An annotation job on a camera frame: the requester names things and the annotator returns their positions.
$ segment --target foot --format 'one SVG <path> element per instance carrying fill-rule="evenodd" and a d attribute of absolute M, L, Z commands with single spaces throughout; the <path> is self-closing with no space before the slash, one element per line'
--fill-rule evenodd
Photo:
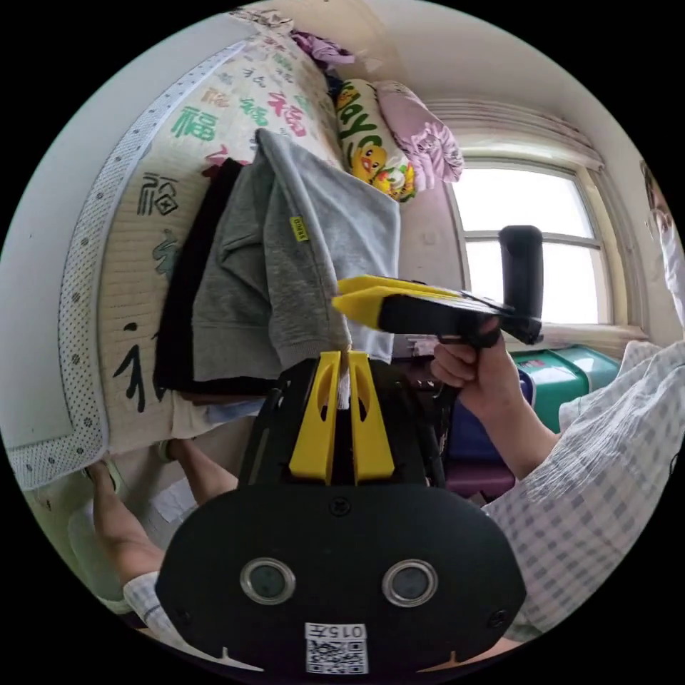
<path fill-rule="evenodd" d="M 172 440 L 164 440 L 157 445 L 157 453 L 159 458 L 169 464 L 171 462 L 177 462 L 182 460 L 186 455 L 186 444 L 192 443 L 192 440 L 178 440 L 173 438 Z"/>
<path fill-rule="evenodd" d="M 116 484 L 105 462 L 97 462 L 85 469 L 86 475 L 101 492 L 116 492 Z"/>

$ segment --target hand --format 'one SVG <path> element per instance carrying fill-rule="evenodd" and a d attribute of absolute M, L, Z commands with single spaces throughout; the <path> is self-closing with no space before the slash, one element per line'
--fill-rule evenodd
<path fill-rule="evenodd" d="M 492 319 L 481 329 L 497 326 Z M 469 345 L 440 344 L 435 348 L 432 374 L 443 383 L 461 389 L 460 402 L 481 422 L 518 410 L 525 404 L 519 373 L 500 335 L 494 347 L 476 350 Z"/>

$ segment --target mattress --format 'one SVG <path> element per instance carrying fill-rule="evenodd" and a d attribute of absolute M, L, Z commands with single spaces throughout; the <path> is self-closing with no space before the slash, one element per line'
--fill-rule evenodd
<path fill-rule="evenodd" d="M 59 350 L 73 432 L 10 452 L 22 489 L 106 452 L 213 427 L 205 408 L 153 384 L 155 337 L 174 260 L 211 175 L 228 156 L 252 161 L 258 127 L 343 169 L 325 77 L 293 41 L 265 27 L 170 86 L 112 151 L 75 228 L 61 289 Z"/>

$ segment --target duck pillow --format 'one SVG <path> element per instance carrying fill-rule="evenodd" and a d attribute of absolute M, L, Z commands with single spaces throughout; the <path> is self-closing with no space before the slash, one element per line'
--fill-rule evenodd
<path fill-rule="evenodd" d="M 414 168 L 385 123 L 374 87 L 360 78 L 345 81 L 335 110 L 350 173 L 398 202 L 413 198 Z"/>

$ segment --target qr code sticker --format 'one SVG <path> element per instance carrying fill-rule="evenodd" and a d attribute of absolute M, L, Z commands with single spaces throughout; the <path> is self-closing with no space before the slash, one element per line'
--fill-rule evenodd
<path fill-rule="evenodd" d="M 307 672 L 327 675 L 368 673 L 366 642 L 307 640 Z"/>

